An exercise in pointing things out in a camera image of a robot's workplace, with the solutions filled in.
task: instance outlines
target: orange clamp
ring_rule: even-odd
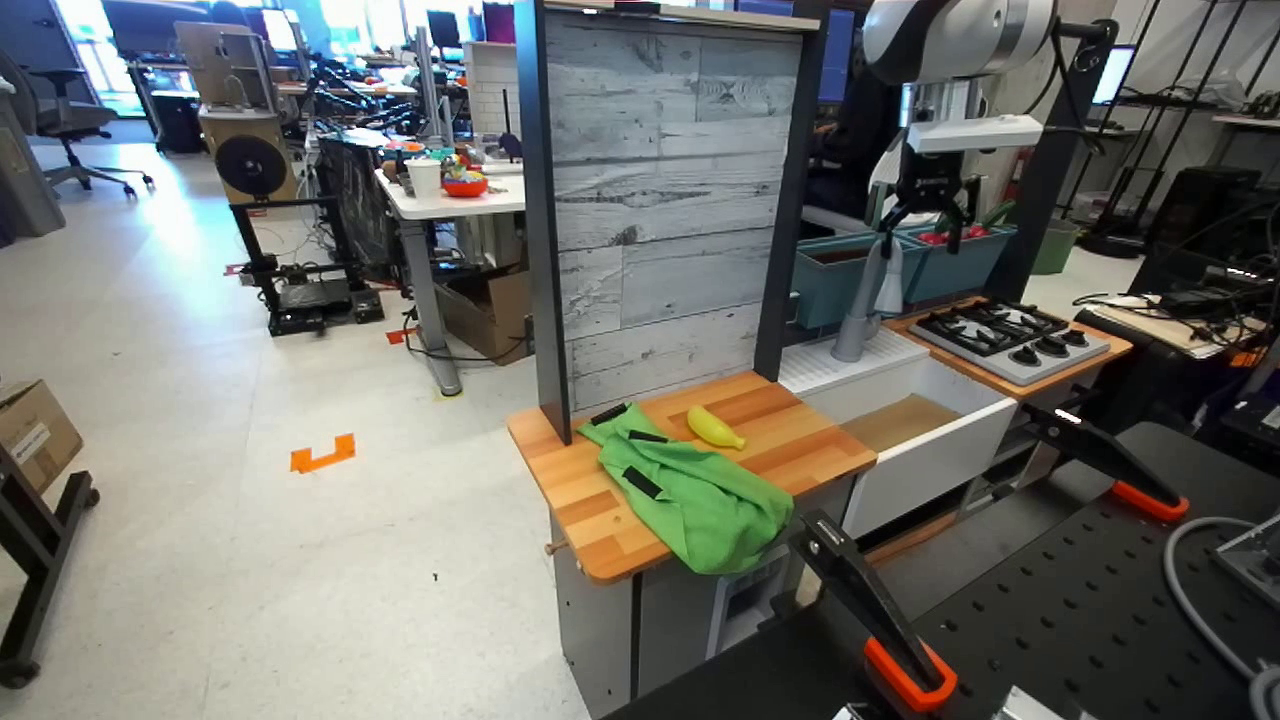
[[[1156,525],[1180,525],[1191,512],[1191,501],[1180,495],[1175,504],[1162,504],[1127,480],[1116,480],[1109,501]]]
[[[357,455],[357,436],[345,431],[345,436],[331,439],[328,455],[316,455],[310,449],[288,453],[288,469],[293,472],[316,472],[316,469],[328,469],[328,464],[338,464],[338,460],[350,460],[350,455]]]
[[[940,659],[929,644],[925,644],[940,683],[935,688],[919,688],[917,676],[909,668],[895,664],[895,655],[866,637],[864,644],[864,659],[872,668],[872,676],[913,713],[913,716],[931,716],[940,709],[953,703],[956,688],[959,688],[959,673]]]

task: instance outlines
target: office chair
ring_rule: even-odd
[[[108,179],[108,183],[118,183],[125,195],[136,195],[136,189],[125,179],[125,172],[136,172],[146,189],[157,189],[157,179],[138,170],[95,170],[75,157],[71,146],[83,135],[108,135],[108,125],[117,118],[102,106],[88,106],[88,101],[69,96],[69,85],[78,72],[30,72],[13,60],[0,60],[0,77],[7,77],[16,88],[16,113],[20,113],[24,131],[53,135],[69,153],[64,170],[43,172],[49,183],[78,179],[78,189],[90,189],[90,179]]]

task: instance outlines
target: red object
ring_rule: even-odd
[[[1191,501],[1180,495],[1175,504],[1162,504],[1162,501],[1139,491],[1127,480],[1116,480],[1109,488],[1109,501],[1120,504],[1120,508],[1130,508],[1134,517],[1148,517],[1156,525],[1180,525],[1191,512]]]
[[[876,673],[876,681],[913,713],[913,716],[931,716],[940,709],[953,703],[956,688],[959,688],[959,673],[940,659],[929,644],[925,644],[940,683],[935,688],[919,688],[913,673],[903,673],[890,653],[866,637],[864,644],[864,659]]]
[[[446,179],[444,183],[444,195],[452,195],[452,201],[479,201],[489,191],[489,179],[476,179],[476,183],[468,183],[468,179]]]

